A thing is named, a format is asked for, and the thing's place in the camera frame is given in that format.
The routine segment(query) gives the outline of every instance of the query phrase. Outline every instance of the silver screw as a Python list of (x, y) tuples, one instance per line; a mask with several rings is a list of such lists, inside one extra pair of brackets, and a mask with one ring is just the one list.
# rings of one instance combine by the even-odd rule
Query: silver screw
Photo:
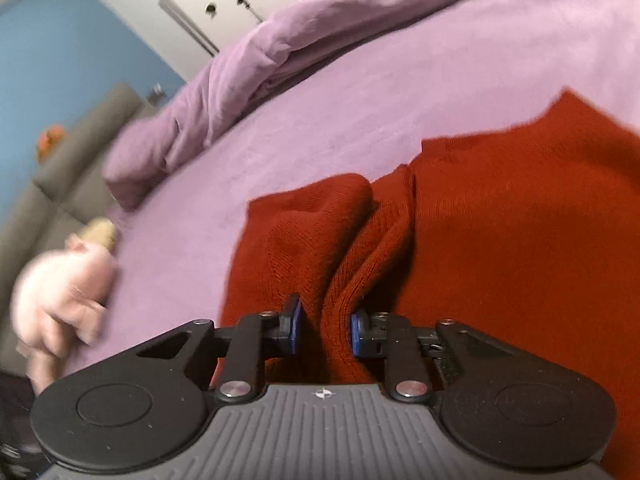
[(402, 381), (396, 384), (396, 392), (403, 397), (420, 397), (429, 391), (429, 387), (420, 381)]
[(251, 385), (245, 381), (228, 381), (220, 386), (220, 393), (235, 399), (251, 392)]

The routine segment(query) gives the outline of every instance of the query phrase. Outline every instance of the yellow object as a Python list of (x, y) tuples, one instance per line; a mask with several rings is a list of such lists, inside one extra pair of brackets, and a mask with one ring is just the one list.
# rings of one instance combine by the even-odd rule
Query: yellow object
[(85, 242), (100, 244), (113, 253), (118, 232), (116, 226), (109, 219), (98, 217), (91, 220), (89, 225), (78, 233), (78, 237)]

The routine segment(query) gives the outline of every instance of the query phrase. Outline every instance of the orange pumpkin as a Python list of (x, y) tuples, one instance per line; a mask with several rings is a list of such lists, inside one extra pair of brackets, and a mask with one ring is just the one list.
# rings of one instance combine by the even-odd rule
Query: orange pumpkin
[(42, 164), (50, 155), (55, 146), (65, 138), (65, 127), (60, 124), (54, 124), (44, 130), (38, 137), (36, 142), (36, 159)]

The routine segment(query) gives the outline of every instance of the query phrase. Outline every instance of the red sweater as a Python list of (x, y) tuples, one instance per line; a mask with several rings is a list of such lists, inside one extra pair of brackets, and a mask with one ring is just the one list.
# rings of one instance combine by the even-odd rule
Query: red sweater
[(604, 386), (604, 465), (640, 477), (640, 139), (564, 93), (506, 132), (425, 140), (369, 183), (339, 175), (253, 201), (223, 325), (300, 293), (312, 329), (271, 381), (359, 383), (356, 307), (453, 317)]

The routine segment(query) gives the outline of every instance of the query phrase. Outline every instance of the gray gripper base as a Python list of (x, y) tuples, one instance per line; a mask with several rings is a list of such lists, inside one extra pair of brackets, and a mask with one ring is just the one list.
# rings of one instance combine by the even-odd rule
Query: gray gripper base
[(547, 475), (482, 462), (452, 443), (423, 407), (383, 397), (375, 384), (271, 385), (220, 409), (188, 450), (135, 473), (82, 474), (52, 466), (42, 480), (610, 480), (588, 463)]

